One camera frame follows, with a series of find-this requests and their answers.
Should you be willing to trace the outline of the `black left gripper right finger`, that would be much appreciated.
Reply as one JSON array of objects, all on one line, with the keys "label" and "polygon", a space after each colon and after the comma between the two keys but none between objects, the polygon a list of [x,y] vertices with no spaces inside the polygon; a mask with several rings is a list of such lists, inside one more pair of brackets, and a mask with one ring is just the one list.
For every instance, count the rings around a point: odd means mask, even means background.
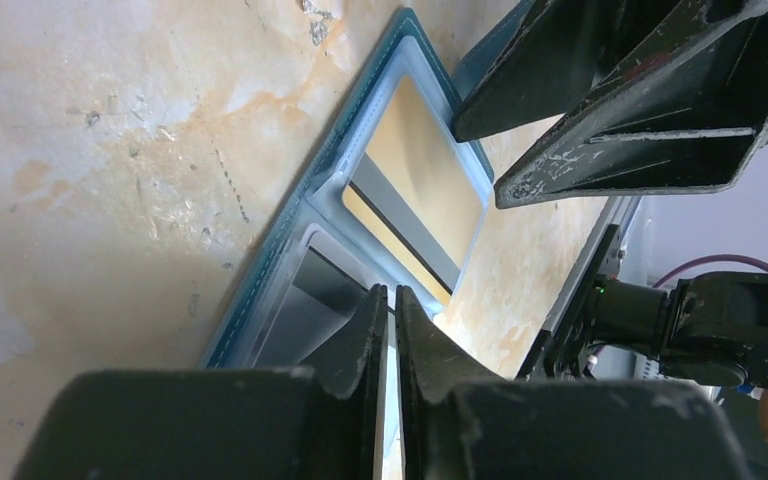
[{"label": "black left gripper right finger", "polygon": [[407,479],[748,479],[725,415],[679,382],[508,380],[395,294]]}]

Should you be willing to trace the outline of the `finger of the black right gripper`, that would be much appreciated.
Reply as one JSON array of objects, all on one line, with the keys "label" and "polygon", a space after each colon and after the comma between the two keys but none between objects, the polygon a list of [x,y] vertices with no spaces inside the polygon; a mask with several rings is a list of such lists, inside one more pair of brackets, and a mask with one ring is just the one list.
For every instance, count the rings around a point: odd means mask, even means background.
[{"label": "finger of the black right gripper", "polygon": [[680,1],[523,1],[464,59],[459,141],[571,111]]},{"label": "finger of the black right gripper", "polygon": [[717,193],[768,144],[768,1],[680,1],[495,185],[500,209]]}]

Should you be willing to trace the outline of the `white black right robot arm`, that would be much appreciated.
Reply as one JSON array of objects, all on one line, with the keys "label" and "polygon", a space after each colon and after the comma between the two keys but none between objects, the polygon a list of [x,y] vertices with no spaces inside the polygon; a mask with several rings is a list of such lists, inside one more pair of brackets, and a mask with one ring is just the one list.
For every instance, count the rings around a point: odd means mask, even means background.
[{"label": "white black right robot arm", "polygon": [[456,82],[459,141],[555,118],[496,181],[497,208],[607,198],[520,377],[589,378],[611,346],[668,377],[768,389],[768,272],[625,283],[610,218],[624,200],[730,188],[768,143],[768,1],[521,1]]}]

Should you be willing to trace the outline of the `white magnetic stripe card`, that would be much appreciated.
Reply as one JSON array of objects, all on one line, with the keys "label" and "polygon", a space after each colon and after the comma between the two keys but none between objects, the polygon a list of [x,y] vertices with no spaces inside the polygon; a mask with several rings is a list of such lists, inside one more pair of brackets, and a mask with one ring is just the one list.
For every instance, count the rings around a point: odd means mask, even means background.
[{"label": "white magnetic stripe card", "polygon": [[254,365],[300,363],[349,321],[366,294],[322,252],[307,249]]}]

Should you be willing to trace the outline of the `teal leather card holder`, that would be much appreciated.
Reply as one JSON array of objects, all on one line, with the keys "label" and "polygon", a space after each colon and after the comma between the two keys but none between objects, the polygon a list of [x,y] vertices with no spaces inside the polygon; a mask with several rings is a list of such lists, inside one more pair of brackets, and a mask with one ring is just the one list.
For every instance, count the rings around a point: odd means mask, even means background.
[{"label": "teal leather card holder", "polygon": [[433,317],[459,286],[493,170],[398,9],[280,208],[205,355],[199,479],[473,479],[467,396],[501,379]]}]

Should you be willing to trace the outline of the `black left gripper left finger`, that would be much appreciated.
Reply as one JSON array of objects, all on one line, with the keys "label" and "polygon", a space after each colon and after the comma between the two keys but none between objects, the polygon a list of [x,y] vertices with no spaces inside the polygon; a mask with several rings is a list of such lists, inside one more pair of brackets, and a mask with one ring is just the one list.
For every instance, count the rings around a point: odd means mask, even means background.
[{"label": "black left gripper left finger", "polygon": [[18,479],[377,479],[387,290],[299,365],[100,370],[55,398]]}]

